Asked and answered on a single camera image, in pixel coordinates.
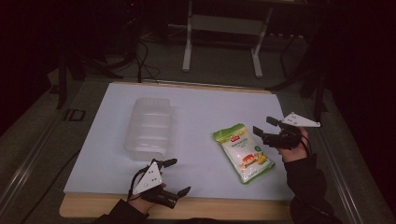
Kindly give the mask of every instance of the snack bag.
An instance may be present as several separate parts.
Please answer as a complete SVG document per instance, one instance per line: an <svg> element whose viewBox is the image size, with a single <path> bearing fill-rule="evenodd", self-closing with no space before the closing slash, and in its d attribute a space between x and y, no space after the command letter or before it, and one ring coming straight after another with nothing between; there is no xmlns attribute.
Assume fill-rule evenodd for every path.
<svg viewBox="0 0 396 224"><path fill-rule="evenodd" d="M221 144L243 184L247 184L251 179L270 170L275 165L262 152L242 123L219 130L214 133L214 137Z"/></svg>

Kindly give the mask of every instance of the floor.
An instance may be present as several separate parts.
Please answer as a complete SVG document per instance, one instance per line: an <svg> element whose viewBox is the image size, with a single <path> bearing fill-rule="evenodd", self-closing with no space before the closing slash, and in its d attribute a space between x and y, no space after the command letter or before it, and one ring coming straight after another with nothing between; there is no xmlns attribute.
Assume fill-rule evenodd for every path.
<svg viewBox="0 0 396 224"><path fill-rule="evenodd" d="M254 77L248 48L232 44L213 47L212 43L203 43L199 39L194 40L191 70L185 73L181 71L183 29L175 28L166 43L157 41L156 35L142 37L138 56L143 59L147 53L145 66L142 67L145 82L263 89L286 80L279 56L288 40L276 36L268 37L262 46L260 58L264 77L261 79ZM290 47L284 58L287 73L295 68L305 50L306 44L302 39ZM116 61L119 58L109 56L108 59ZM137 67L136 63L131 63L114 72L123 76L123 81L136 82ZM84 81L68 77L68 98L63 109L55 109L57 95L46 92L1 137L0 177L5 181L2 181L0 188L7 195L12 195L2 195L1 223L83 223L93 220L59 215L63 188L73 168L75 154L84 143L108 83L114 81L91 68L87 67L86 71ZM57 70L50 73L49 78L56 84ZM278 95L285 114L296 111L312 118L315 95L301 98L299 89L302 84L298 82L274 93ZM320 167L329 180L327 198L333 204L336 215L345 223L395 223L329 91L325 92L324 104L323 128L312 131L312 138L321 155ZM88 113L81 122L65 121L64 115L69 108L83 109ZM35 152L35 162L25 161L28 155ZM12 183L14 174L21 172L19 168L23 164L24 168L31 168L31 172L21 177L23 188L12 190L15 185L10 186L9 183ZM148 223L174 221L150 220ZM290 221L260 223L286 224Z"/></svg>

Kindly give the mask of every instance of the hand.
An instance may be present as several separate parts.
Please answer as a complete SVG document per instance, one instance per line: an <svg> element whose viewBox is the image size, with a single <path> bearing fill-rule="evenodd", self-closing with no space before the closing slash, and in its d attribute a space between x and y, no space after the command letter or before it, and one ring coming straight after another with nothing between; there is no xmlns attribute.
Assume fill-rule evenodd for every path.
<svg viewBox="0 0 396 224"><path fill-rule="evenodd" d="M301 135L304 136L302 137L302 141L305 143L306 146L308 146L308 132L306 131L305 128L298 127L298 129L301 132ZM305 147L303 144L299 144L297 147L293 148L292 150L290 149L285 149L285 148L277 148L277 151L283 158L283 162L289 162L289 161L297 161L300 159L306 158L308 155L306 154Z"/></svg>
<svg viewBox="0 0 396 224"><path fill-rule="evenodd" d="M161 187L165 188L166 185L164 183L161 184ZM128 200L128 204L137 209L142 214L147 214L149 209L152 208L155 203L148 202L140 197L140 194L132 195Z"/></svg>

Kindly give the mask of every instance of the plastic food container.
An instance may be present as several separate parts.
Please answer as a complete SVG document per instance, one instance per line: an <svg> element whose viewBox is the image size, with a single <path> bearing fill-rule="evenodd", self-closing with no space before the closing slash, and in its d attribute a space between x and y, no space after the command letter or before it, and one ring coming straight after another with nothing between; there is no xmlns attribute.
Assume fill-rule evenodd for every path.
<svg viewBox="0 0 396 224"><path fill-rule="evenodd" d="M172 119L168 99L136 100L124 143L134 161L165 160L171 145Z"/></svg>

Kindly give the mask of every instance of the black sleeve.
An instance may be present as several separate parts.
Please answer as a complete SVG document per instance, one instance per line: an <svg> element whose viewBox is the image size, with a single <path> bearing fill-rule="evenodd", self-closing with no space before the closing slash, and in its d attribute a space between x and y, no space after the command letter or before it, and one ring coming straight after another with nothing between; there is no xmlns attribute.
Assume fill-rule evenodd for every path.
<svg viewBox="0 0 396 224"><path fill-rule="evenodd" d="M332 206L325 200L326 178L316 166L317 156L298 161L285 162L288 185L295 197L290 203L293 222L341 223L333 216Z"/></svg>
<svg viewBox="0 0 396 224"><path fill-rule="evenodd" d="M102 215L92 224L140 224L144 223L149 215L143 215L127 202L119 200L108 215Z"/></svg>

